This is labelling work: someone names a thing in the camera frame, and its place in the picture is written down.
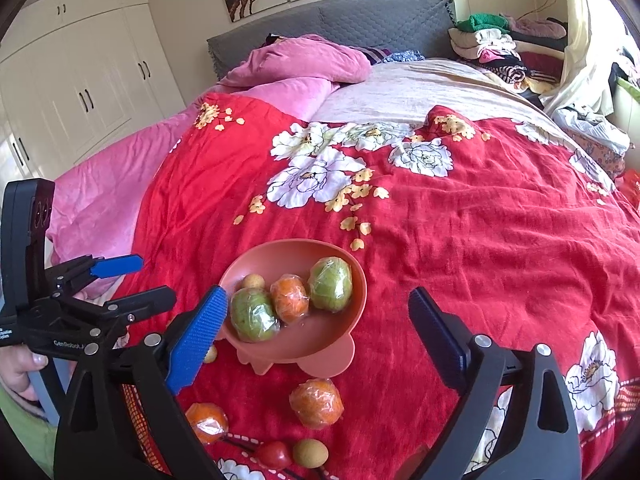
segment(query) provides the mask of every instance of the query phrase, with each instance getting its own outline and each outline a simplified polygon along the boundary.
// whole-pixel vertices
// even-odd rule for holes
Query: curtain
[[[569,45],[560,86],[540,97],[545,112],[569,105],[613,113],[609,75],[619,47],[627,43],[625,24],[609,0],[567,0]]]

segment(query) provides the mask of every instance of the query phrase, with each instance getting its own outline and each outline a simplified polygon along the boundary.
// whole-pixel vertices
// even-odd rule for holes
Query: plastic bowl
[[[338,256],[351,267],[353,293],[348,306],[338,314],[311,307],[309,314],[291,326],[283,326],[271,340],[247,343],[238,338],[229,318],[218,339],[227,339],[237,350],[238,360],[264,375],[275,363],[296,363],[313,377],[341,374],[353,361],[355,344],[351,331],[357,325],[367,301],[367,282],[362,267],[348,252],[325,242],[295,238],[276,240],[242,254],[226,270],[220,286],[229,298],[241,288],[248,274],[260,274],[267,290],[283,274],[296,274],[305,282],[311,267],[320,259]]]

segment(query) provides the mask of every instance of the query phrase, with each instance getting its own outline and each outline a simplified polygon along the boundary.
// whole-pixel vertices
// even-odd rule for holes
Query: quilted headboard
[[[454,58],[447,30],[453,0],[322,0],[283,10],[210,38],[219,78],[240,65],[269,34],[319,34],[349,46],[420,50],[426,57]]]

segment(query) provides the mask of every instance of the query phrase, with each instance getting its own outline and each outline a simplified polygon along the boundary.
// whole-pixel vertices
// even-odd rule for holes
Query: fingernail
[[[46,366],[49,363],[49,358],[46,355],[34,354],[33,362],[36,366]]]

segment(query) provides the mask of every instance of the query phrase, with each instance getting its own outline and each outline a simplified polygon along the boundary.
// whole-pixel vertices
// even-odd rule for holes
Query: red bedspread
[[[226,341],[216,343],[218,359],[179,402],[226,411],[230,436],[210,453],[228,478],[318,478],[261,470],[250,459],[258,440],[318,438],[330,450],[320,475],[349,480],[392,478],[433,444],[457,396],[408,319],[419,285],[504,347],[551,346],[572,396],[583,474],[594,469],[640,396],[640,232],[624,197],[583,174],[580,152],[532,125],[472,123],[441,107],[413,132],[384,123],[307,128],[230,95],[208,94],[206,103],[146,193],[133,245],[145,267],[118,291],[167,284],[178,303],[132,326],[132,342],[163,331],[237,256],[268,240],[351,248],[369,285],[354,362],[334,379],[344,416],[327,430],[306,430],[289,408],[289,393],[308,378],[295,365],[256,376]],[[471,466],[493,449],[509,394]]]

